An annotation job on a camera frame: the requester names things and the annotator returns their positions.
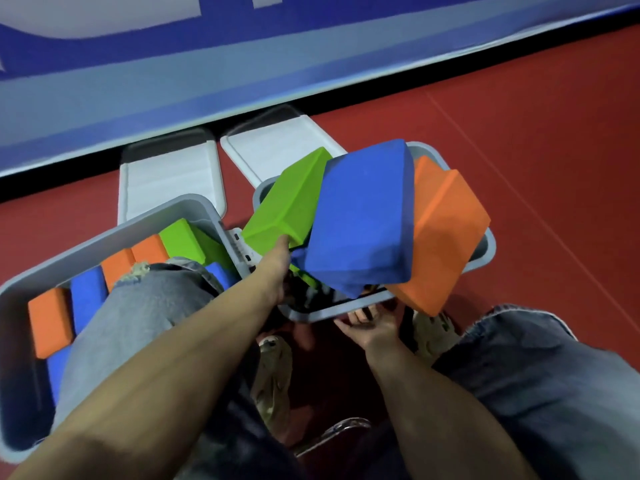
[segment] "orange foam block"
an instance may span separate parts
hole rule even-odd
[[[457,170],[445,171],[428,157],[416,161],[414,206],[411,280],[385,286],[413,309],[436,316],[490,218]]]
[[[53,288],[28,303],[36,357],[45,359],[73,342],[65,290]]]
[[[104,274],[104,281],[107,283],[107,289],[109,293],[113,290],[114,284],[124,274],[131,271],[132,266],[136,263],[136,259],[133,257],[131,249],[123,249],[116,254],[109,256],[102,261],[102,273]]]
[[[164,249],[164,244],[158,234],[153,234],[144,241],[140,241],[131,248],[131,252],[136,262],[154,264],[169,259],[169,254]]]

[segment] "green foam block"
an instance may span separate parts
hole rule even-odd
[[[160,231],[159,235],[169,257],[181,256],[203,266],[218,262],[226,269],[236,269],[225,247],[191,225],[187,219],[174,222]]]
[[[290,247],[304,244],[316,217],[324,167],[331,154],[320,147],[286,168],[242,231],[245,243],[264,255],[282,234]]]

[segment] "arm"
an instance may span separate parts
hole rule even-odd
[[[134,355],[16,469],[12,480],[173,478],[220,393],[282,299],[281,237],[255,272]]]
[[[372,322],[359,310],[350,314],[353,325],[336,325],[365,350],[412,478],[536,479],[492,414],[414,356],[398,339],[393,316],[370,311]]]

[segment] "shoe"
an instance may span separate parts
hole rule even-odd
[[[277,335],[260,341],[260,363],[251,397],[271,434],[282,441],[289,428],[289,385],[293,359],[291,347]]]
[[[415,354],[424,359],[429,366],[460,341],[451,318],[444,312],[437,317],[414,313],[413,338],[418,344]]]

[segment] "forearm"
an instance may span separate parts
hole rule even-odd
[[[367,360],[414,480],[537,478],[492,414],[399,340],[370,347]]]
[[[114,372],[15,478],[46,474],[68,479],[85,474],[85,468],[94,477],[171,478],[269,312],[263,301],[247,297],[244,283],[159,336]],[[52,456],[62,454],[65,472],[42,470]],[[121,471],[96,465],[109,458]]]

